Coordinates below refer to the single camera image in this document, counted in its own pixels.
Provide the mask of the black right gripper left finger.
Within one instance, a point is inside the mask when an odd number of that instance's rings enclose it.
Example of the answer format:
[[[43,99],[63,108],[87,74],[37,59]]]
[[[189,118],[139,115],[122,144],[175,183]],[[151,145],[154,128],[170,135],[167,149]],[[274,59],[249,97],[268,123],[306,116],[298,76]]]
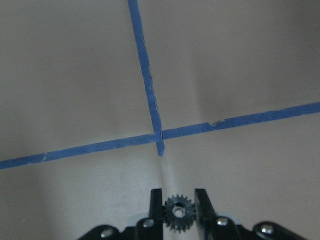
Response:
[[[135,226],[135,240],[163,239],[163,196],[162,189],[150,191],[148,216],[140,219]]]

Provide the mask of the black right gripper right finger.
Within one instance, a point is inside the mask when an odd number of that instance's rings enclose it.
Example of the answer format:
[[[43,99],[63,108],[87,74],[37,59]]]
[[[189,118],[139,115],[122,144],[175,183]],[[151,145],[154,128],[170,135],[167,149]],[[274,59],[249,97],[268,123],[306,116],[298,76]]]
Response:
[[[205,189],[194,190],[196,225],[201,240],[239,240],[240,233],[233,220],[218,216]]]

